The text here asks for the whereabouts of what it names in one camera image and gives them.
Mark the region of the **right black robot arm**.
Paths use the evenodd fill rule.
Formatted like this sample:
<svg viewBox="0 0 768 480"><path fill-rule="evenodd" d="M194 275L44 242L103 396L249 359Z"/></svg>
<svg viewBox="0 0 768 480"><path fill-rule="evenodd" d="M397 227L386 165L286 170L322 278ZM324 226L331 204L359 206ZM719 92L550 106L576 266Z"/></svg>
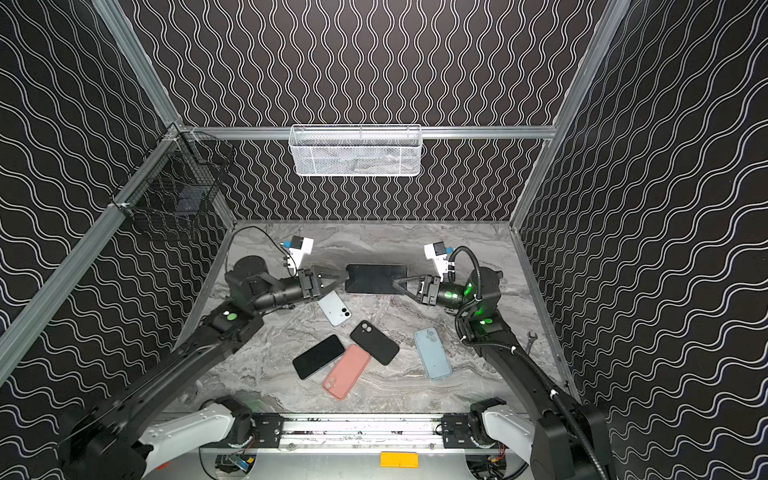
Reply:
<svg viewBox="0 0 768 480"><path fill-rule="evenodd" d="M614 478L603 415L576 401L526 352L498 307L502 278L499 270L477 267L463 284L421 275L392 285L418 303L453 311L459 341L499 373L525 408L521 418L502 402L478 403L477 443L502 444L536 479Z"/></svg>

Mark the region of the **black phone purple edge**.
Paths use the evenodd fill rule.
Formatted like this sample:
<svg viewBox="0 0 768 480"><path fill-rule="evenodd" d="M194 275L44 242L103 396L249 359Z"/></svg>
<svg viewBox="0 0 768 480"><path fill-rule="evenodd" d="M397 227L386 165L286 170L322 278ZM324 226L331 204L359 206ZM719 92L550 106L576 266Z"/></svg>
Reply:
<svg viewBox="0 0 768 480"><path fill-rule="evenodd" d="M349 264L346 271L345 291L355 294L398 294L393 282L408 276L405 265Z"/></svg>

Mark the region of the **pink phone case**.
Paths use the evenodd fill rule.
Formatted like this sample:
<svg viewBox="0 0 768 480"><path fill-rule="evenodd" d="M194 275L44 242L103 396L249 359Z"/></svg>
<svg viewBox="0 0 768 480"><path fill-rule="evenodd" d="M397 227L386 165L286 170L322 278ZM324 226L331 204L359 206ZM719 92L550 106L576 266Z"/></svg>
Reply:
<svg viewBox="0 0 768 480"><path fill-rule="evenodd" d="M344 400L366 367L371 355L358 345L351 345L323 382L323 389L337 400Z"/></svg>

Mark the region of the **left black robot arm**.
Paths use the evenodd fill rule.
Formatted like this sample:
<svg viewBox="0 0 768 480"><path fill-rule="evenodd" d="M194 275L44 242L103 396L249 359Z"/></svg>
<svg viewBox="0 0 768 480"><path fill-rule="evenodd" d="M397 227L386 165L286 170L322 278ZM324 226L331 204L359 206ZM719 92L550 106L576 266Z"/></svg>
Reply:
<svg viewBox="0 0 768 480"><path fill-rule="evenodd" d="M116 474L139 479L153 448L140 437L159 413L212 367L236 353L264 325L269 312L320 299L349 277L345 270L312 266L294 276L272 276L265 260L250 255L225 274L227 299L171 354L81 416L61 420L59 467L67 479Z"/></svg>

